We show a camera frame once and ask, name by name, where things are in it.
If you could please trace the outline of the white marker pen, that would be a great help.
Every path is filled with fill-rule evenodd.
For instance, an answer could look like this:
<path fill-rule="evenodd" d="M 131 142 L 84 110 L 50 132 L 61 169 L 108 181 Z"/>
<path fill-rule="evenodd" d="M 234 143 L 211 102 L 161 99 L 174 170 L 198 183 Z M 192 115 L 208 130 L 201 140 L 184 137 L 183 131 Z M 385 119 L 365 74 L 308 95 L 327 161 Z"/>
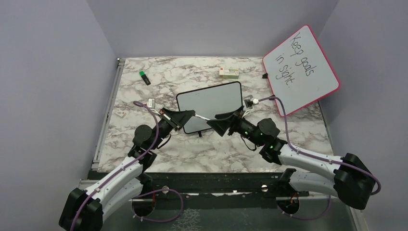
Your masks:
<path fill-rule="evenodd" d="M 209 121 L 210 120 L 209 118 L 206 118 L 206 117 L 198 115 L 198 114 L 194 114 L 194 117 L 197 117 L 197 118 L 202 119 L 204 121 Z"/>

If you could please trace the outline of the black framed small whiteboard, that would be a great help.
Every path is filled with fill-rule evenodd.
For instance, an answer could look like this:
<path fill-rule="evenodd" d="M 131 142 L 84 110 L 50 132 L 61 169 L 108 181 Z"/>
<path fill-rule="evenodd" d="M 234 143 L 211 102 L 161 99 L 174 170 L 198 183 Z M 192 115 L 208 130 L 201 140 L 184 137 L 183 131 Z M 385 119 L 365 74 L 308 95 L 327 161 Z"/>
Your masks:
<path fill-rule="evenodd" d="M 194 110 L 208 119 L 242 106 L 242 85 L 238 81 L 185 91 L 176 95 L 180 111 Z"/>

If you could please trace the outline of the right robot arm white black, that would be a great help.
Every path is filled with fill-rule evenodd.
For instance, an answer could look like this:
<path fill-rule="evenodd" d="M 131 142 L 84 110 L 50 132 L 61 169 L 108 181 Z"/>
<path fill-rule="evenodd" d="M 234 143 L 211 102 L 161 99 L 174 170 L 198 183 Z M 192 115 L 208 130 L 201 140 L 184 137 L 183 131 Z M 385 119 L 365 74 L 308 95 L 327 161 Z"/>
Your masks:
<path fill-rule="evenodd" d="M 291 145 L 278 138 L 280 130 L 270 118 L 256 125 L 243 116 L 242 108 L 218 114 L 207 125 L 223 136 L 238 133 L 261 147 L 260 155 L 269 163 L 298 167 L 278 182 L 278 191 L 285 196 L 293 192 L 312 191 L 339 198 L 344 204 L 359 210 L 366 208 L 376 181 L 365 164 L 355 154 L 330 156 Z"/>

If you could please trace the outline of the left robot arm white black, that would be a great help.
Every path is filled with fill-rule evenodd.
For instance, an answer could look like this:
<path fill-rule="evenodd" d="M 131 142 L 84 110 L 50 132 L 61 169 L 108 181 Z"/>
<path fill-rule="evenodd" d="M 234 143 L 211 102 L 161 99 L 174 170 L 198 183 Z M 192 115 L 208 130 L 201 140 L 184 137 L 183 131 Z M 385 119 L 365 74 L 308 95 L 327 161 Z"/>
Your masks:
<path fill-rule="evenodd" d="M 64 205 L 59 226 L 66 231 L 99 231 L 104 222 L 134 197 L 151 193 L 151 178 L 145 174 L 156 158 L 153 150 L 171 131 L 180 130 L 195 116 L 194 110 L 171 111 L 162 108 L 155 125 L 135 129 L 133 147 L 114 170 L 95 184 L 73 189 Z"/>

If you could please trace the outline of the pink framed whiteboard with text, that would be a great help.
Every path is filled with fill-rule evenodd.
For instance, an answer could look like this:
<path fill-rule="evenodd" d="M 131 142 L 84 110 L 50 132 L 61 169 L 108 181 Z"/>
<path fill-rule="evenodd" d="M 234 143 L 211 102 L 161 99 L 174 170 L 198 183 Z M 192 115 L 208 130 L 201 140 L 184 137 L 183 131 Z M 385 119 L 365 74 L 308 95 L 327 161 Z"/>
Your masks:
<path fill-rule="evenodd" d="M 337 91 L 340 80 L 309 25 L 303 25 L 262 59 L 280 116 Z"/>

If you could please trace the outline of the green white eraser box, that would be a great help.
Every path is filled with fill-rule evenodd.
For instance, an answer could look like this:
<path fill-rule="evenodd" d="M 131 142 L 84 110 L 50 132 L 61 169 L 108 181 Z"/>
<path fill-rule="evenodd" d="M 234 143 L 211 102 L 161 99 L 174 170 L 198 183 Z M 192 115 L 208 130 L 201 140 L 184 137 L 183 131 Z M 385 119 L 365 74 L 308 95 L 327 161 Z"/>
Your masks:
<path fill-rule="evenodd" d="M 219 77 L 223 79 L 238 79 L 239 75 L 239 69 L 223 67 L 219 69 Z"/>

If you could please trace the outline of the green black highlighter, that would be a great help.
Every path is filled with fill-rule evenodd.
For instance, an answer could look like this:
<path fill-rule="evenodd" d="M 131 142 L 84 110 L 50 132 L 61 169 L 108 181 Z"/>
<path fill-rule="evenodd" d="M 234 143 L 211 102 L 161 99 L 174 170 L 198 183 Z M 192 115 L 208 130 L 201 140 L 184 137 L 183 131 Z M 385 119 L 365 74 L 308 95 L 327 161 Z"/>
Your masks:
<path fill-rule="evenodd" d="M 139 71 L 139 75 L 140 75 L 140 77 L 142 78 L 142 80 L 144 81 L 144 83 L 145 83 L 147 86 L 151 85 L 151 82 L 150 82 L 150 80 L 148 79 L 148 77 L 147 77 L 147 75 L 145 74 L 144 71 Z"/>

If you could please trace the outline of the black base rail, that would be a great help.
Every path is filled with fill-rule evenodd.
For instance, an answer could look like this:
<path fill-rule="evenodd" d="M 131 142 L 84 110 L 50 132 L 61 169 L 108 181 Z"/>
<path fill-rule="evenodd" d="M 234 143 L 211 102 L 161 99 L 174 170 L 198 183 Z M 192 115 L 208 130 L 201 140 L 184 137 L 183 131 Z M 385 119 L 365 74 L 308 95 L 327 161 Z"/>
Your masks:
<path fill-rule="evenodd" d="M 296 192 L 283 173 L 143 173 L 137 177 L 145 186 L 143 193 L 169 187 L 183 197 L 184 208 L 190 209 L 276 209 L 277 198 L 308 196 Z"/>

